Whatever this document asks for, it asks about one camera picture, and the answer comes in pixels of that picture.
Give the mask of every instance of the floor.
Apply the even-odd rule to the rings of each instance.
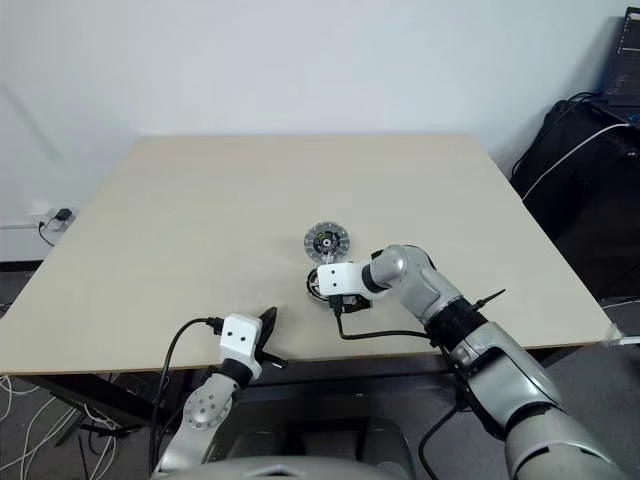
[[[0,304],[13,300],[28,281],[29,274],[0,273]],[[607,310],[612,319],[629,335],[640,335],[640,304]],[[403,360],[380,360],[369,370],[402,369]],[[420,368],[420,359],[411,360],[411,368]],[[600,345],[581,348],[550,367],[562,391],[566,409],[587,426],[605,445],[630,478],[640,478],[640,348]],[[28,384],[14,380],[14,389],[25,390]],[[427,478],[415,455],[422,434],[451,406],[452,395],[442,388],[416,391],[399,389],[377,391],[367,395],[336,394],[304,402],[280,400],[247,401],[233,412],[237,419],[297,419],[333,416],[371,415],[396,422],[410,445],[416,462],[417,478]],[[35,412],[50,398],[45,391],[12,398],[11,413],[0,423],[0,480],[20,479],[20,465],[2,467],[22,454],[25,432]],[[8,394],[0,391],[0,416]],[[63,415],[66,406],[54,401],[34,422],[30,446],[36,444],[51,425]],[[29,470],[31,479],[84,479],[79,447],[82,436],[86,450],[86,433],[75,434],[61,447],[53,440],[39,451]],[[96,440],[101,450],[102,440]],[[108,479],[146,478],[147,432],[141,431],[119,441]],[[89,474],[97,456],[86,452]],[[484,432],[471,413],[458,413],[431,440],[426,456],[442,480],[467,478],[506,479],[503,444]]]

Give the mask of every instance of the table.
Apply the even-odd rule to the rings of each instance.
[[[526,347],[605,337],[610,321],[462,135],[160,137],[138,142],[0,322],[0,371],[157,369],[194,317],[279,307],[268,350],[318,360],[428,350],[415,338],[338,339],[305,279],[302,242],[342,224],[350,259],[421,246],[469,300]],[[419,330],[391,296],[345,329]],[[207,327],[183,335],[176,367],[216,362]]]

